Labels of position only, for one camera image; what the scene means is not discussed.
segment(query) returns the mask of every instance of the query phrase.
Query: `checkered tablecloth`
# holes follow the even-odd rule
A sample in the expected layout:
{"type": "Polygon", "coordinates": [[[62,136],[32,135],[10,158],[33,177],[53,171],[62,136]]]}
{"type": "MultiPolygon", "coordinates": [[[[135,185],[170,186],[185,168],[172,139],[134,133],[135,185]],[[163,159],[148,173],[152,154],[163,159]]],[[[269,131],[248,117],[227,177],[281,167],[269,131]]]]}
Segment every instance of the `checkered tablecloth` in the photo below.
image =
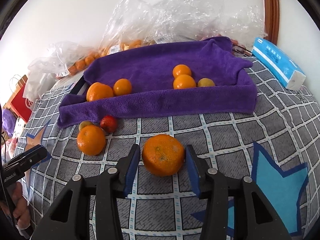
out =
{"type": "MultiPolygon", "coordinates": [[[[121,119],[118,130],[107,136],[104,153],[87,156],[76,145],[78,125],[59,129],[58,106],[71,87],[45,93],[21,136],[16,154],[24,151],[26,135],[36,135],[47,124],[42,144],[52,158],[31,172],[32,224],[36,226],[50,204],[74,174],[84,177],[102,173],[126,156],[133,143],[166,133],[183,145],[192,144],[210,167],[232,178],[250,175],[253,141],[261,144],[282,170],[306,162],[309,183],[300,200],[302,233],[306,235],[319,216],[320,109],[306,87],[297,93],[284,89],[255,58],[248,74],[258,88],[253,114],[221,113],[121,119]]],[[[90,233],[95,239],[95,197],[90,204],[90,233]]],[[[186,167],[171,177],[151,175],[140,161],[132,194],[118,200],[124,239],[198,239],[202,223],[191,214],[204,210],[206,200],[191,191],[186,167]]]]}

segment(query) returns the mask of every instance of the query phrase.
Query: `finger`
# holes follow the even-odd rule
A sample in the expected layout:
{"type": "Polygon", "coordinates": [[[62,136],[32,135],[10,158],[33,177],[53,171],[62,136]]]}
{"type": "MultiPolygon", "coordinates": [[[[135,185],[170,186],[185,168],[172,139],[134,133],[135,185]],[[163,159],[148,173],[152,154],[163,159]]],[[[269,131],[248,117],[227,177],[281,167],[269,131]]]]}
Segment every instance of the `finger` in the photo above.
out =
{"type": "Polygon", "coordinates": [[[20,198],[22,198],[22,185],[19,181],[17,181],[16,187],[12,193],[12,200],[13,200],[13,202],[16,202],[20,198]]]}
{"type": "Polygon", "coordinates": [[[3,203],[2,201],[0,201],[0,207],[3,210],[4,214],[9,215],[10,211],[9,208],[7,207],[7,205],[5,203],[3,203]]]}
{"type": "Polygon", "coordinates": [[[20,216],[18,220],[18,227],[23,230],[30,226],[30,212],[29,209],[26,209],[25,212],[20,216]]]}
{"type": "Polygon", "coordinates": [[[13,216],[15,218],[20,217],[27,208],[28,208],[27,201],[24,198],[19,199],[16,205],[16,209],[13,212],[13,216]]]}

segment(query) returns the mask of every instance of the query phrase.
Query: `white wall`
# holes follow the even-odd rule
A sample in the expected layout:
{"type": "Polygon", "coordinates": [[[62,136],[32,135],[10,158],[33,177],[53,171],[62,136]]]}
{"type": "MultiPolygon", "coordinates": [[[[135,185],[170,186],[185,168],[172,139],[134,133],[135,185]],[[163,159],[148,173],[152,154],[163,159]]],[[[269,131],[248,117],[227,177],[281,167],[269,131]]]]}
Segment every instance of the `white wall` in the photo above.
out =
{"type": "Polygon", "coordinates": [[[306,74],[306,85],[320,102],[320,31],[297,0],[280,0],[278,47],[306,74]]]}
{"type": "MultiPolygon", "coordinates": [[[[83,45],[99,44],[118,1],[28,0],[0,41],[1,105],[11,95],[10,78],[27,73],[28,64],[44,56],[50,43],[69,40],[83,45]]],[[[263,9],[263,0],[225,0],[225,12],[234,14],[247,5],[263,9]]]]}

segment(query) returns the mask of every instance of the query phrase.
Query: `silver bolt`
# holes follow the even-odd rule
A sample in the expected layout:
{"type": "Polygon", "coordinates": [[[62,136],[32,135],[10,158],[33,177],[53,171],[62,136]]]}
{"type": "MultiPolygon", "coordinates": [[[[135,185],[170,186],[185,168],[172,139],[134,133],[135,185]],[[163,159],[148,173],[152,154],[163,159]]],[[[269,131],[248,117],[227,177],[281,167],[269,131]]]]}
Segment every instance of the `silver bolt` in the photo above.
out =
{"type": "Polygon", "coordinates": [[[252,182],[252,178],[249,177],[249,176],[245,176],[245,177],[243,178],[243,180],[244,180],[244,182],[246,182],[246,183],[251,183],[251,182],[252,182]]]}
{"type": "Polygon", "coordinates": [[[118,171],[117,168],[114,168],[114,167],[108,169],[109,174],[115,174],[117,171],[118,171]]]}
{"type": "Polygon", "coordinates": [[[74,175],[73,177],[72,177],[72,180],[73,181],[78,181],[78,180],[80,180],[81,179],[81,175],[79,175],[79,174],[76,174],[76,175],[74,175]]]}
{"type": "Polygon", "coordinates": [[[217,174],[218,171],[215,168],[209,168],[208,173],[214,175],[214,174],[217,174]]]}

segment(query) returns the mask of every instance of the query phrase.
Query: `purple cloth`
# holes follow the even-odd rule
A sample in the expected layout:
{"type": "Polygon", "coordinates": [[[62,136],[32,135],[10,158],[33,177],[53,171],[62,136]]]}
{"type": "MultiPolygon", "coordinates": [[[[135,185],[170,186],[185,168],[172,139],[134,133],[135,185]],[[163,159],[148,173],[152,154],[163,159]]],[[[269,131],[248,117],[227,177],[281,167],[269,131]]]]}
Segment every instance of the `purple cloth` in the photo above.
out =
{"type": "Polygon", "coordinates": [[[62,128],[84,120],[100,122],[105,115],[117,118],[163,117],[186,114],[254,111],[257,88],[243,68],[252,62],[234,57],[227,37],[206,41],[152,45],[95,60],[84,72],[89,85],[113,87],[120,78],[132,84],[130,95],[86,102],[85,96],[66,95],[60,104],[62,128]],[[192,77],[212,79],[215,87],[174,90],[173,68],[188,65],[192,77]]]}
{"type": "Polygon", "coordinates": [[[9,109],[2,110],[2,127],[9,137],[12,137],[17,118],[9,109]]]}

